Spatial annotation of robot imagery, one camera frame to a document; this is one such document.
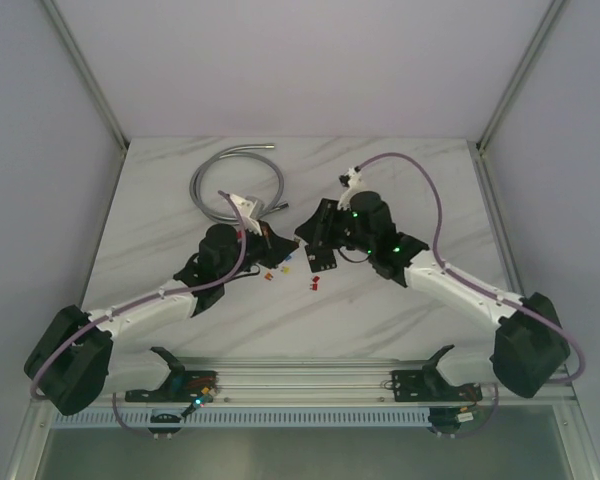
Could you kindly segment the black fuse box base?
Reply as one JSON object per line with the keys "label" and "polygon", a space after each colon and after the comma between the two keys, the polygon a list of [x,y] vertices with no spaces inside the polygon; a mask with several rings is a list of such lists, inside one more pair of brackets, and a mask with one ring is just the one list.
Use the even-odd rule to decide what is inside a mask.
{"label": "black fuse box base", "polygon": [[305,253],[312,273],[332,270],[337,267],[337,261],[332,249],[306,245]]}

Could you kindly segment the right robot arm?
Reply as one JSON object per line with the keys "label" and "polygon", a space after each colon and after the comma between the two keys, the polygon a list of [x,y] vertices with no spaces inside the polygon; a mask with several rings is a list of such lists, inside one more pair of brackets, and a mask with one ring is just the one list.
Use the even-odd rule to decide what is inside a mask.
{"label": "right robot arm", "polygon": [[355,194],[351,205],[340,210],[336,201],[322,199],[296,228],[309,253],[331,255],[341,248],[364,253],[380,277],[441,301],[494,336],[483,346],[446,345],[423,364],[423,387],[431,397],[499,382],[532,398],[567,359],[570,348],[546,296],[524,298],[469,275],[452,275],[427,243],[397,229],[388,204],[375,192]]}

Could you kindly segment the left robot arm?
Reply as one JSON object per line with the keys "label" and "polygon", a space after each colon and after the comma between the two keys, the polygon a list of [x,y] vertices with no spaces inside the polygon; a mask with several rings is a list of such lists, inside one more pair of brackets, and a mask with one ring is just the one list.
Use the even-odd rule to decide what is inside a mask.
{"label": "left robot arm", "polygon": [[49,400],[65,416],[114,393],[178,399],[186,369],[149,336],[210,309],[237,275],[254,266],[274,269],[297,249],[297,242],[277,235],[268,223],[260,227],[258,233],[226,224],[209,227],[197,252],[169,281],[126,304],[59,310],[24,365],[34,397]]}

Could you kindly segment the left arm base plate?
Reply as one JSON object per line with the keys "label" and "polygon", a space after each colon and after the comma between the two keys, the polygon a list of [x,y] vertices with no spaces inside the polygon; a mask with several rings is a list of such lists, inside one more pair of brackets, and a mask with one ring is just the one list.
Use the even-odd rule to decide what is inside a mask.
{"label": "left arm base plate", "polygon": [[213,391],[217,377],[213,370],[187,370],[177,377],[170,375],[156,390],[127,391],[124,400],[130,403],[189,403]]}

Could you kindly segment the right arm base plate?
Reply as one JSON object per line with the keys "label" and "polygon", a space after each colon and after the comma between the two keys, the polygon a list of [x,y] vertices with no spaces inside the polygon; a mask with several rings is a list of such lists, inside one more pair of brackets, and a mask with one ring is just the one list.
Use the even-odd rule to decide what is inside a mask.
{"label": "right arm base plate", "polygon": [[394,370],[390,374],[388,385],[396,402],[477,403],[483,399],[478,384],[452,386],[438,373],[427,373],[424,370]]}

